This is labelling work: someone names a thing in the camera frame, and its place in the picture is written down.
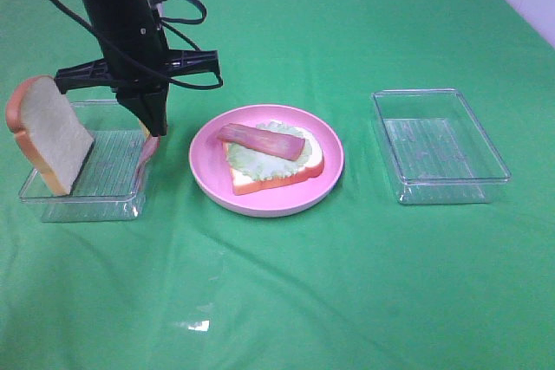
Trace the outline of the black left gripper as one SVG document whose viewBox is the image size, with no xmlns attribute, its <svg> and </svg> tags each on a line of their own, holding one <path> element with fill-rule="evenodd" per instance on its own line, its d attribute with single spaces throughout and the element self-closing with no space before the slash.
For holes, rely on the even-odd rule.
<svg viewBox="0 0 555 370">
<path fill-rule="evenodd" d="M 62 93 L 108 86 L 120 105 L 141 120 L 152 136 L 167 135 L 167 92 L 179 75 L 220 75 L 218 55 L 170 49 L 165 31 L 175 22 L 160 15 L 166 0 L 82 0 L 86 28 L 98 41 L 102 59 L 59 70 Z"/>
</svg>

